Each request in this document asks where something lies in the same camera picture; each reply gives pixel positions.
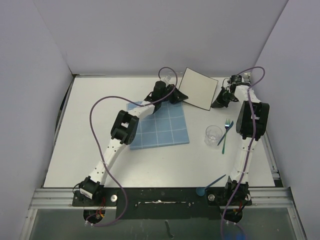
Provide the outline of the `square white plate dark rim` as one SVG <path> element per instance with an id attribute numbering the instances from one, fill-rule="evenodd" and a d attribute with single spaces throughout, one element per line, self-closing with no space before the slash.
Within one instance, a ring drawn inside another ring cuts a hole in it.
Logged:
<path id="1" fill-rule="evenodd" d="M 218 83 L 218 80 L 187 67 L 178 90 L 188 97 L 183 100 L 185 103 L 209 111 Z"/>

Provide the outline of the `blue grid placemat cloth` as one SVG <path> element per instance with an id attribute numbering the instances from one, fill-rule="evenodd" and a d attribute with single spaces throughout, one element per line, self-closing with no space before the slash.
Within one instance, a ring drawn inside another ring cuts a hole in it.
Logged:
<path id="1" fill-rule="evenodd" d="M 163 102 L 159 110 L 139 120 L 131 150 L 189 144 L 185 113 L 181 102 Z"/>

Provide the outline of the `clear drinking glass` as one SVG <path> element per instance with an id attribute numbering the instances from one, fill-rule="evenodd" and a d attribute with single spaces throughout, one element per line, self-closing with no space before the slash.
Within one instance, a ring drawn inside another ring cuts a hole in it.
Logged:
<path id="1" fill-rule="evenodd" d="M 208 147 L 217 148 L 223 131 L 216 125 L 210 125 L 205 130 L 204 142 Z"/>

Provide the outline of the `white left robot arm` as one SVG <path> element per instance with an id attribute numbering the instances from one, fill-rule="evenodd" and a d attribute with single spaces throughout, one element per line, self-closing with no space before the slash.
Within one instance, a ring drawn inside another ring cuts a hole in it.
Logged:
<path id="1" fill-rule="evenodd" d="M 117 159 L 121 151 L 130 145 L 135 139 L 139 121 L 153 115 L 157 112 L 163 102 L 177 104 L 189 97 L 179 91 L 174 84 L 166 84 L 164 81 L 158 80 L 155 82 L 153 91 L 150 92 L 142 103 L 135 103 L 120 96 L 105 96 L 97 100 L 89 112 L 89 125 L 93 134 L 94 140 L 97 144 L 101 162 L 98 163 L 89 176 L 79 184 L 79 193 L 83 195 L 84 200 L 88 204 L 95 206 L 100 203 L 102 199 L 103 182 L 107 175 L 111 175 L 108 169 L 109 165 Z M 110 141 L 105 150 L 102 151 L 99 140 L 93 128 L 93 111 L 94 108 L 103 100 L 120 99 L 135 105 L 135 108 L 125 111 L 120 110 L 115 118 L 113 126 L 110 130 Z"/>

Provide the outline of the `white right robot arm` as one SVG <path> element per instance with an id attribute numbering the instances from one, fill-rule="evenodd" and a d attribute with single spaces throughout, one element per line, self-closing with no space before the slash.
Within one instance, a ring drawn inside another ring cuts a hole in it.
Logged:
<path id="1" fill-rule="evenodd" d="M 227 108 L 231 102 L 241 103 L 235 124 L 236 133 L 240 135 L 240 145 L 222 192 L 223 200 L 233 205 L 239 199 L 245 200 L 249 197 L 250 164 L 256 145 L 266 132 L 270 105 L 257 98 L 250 82 L 243 80 L 241 75 L 232 75 L 227 82 L 226 87 L 221 87 L 211 107 Z"/>

